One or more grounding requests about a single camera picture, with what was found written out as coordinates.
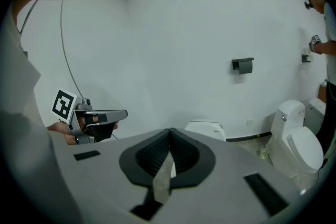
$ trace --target toilet bowl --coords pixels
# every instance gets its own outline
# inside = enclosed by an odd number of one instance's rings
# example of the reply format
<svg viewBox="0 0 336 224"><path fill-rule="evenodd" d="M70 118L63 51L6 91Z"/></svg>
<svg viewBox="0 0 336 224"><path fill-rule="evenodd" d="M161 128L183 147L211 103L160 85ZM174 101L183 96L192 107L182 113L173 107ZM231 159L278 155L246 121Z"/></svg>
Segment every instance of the toilet bowl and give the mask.
<svg viewBox="0 0 336 224"><path fill-rule="evenodd" d="M223 126L212 120L193 120L190 121L185 127L186 131L191 131L199 134L204 134L206 136L226 141L225 132Z"/></svg>
<svg viewBox="0 0 336 224"><path fill-rule="evenodd" d="M316 173L323 163L319 141L303 127L304 113L305 106L299 101L282 103L272 123L272 138L266 145L274 167L289 178Z"/></svg>

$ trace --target wall outlet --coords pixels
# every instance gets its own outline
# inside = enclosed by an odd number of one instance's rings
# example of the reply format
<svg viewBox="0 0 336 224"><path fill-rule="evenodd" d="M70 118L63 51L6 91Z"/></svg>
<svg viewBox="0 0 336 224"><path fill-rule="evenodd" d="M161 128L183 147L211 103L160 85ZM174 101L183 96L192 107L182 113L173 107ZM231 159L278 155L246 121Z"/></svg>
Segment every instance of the wall outlet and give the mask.
<svg viewBox="0 0 336 224"><path fill-rule="evenodd" d="M246 126L250 126L253 124L254 119L248 119L246 122Z"/></svg>

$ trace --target toilet paper holder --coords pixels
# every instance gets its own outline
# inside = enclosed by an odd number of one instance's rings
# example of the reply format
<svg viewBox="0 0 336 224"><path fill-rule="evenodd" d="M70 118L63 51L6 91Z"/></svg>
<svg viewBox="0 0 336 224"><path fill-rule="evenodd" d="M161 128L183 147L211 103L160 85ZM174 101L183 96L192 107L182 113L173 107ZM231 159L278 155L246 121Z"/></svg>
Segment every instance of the toilet paper holder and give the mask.
<svg viewBox="0 0 336 224"><path fill-rule="evenodd" d="M252 60L254 58L234 59L232 60L232 68L233 70L238 70L239 74L252 73Z"/></svg>

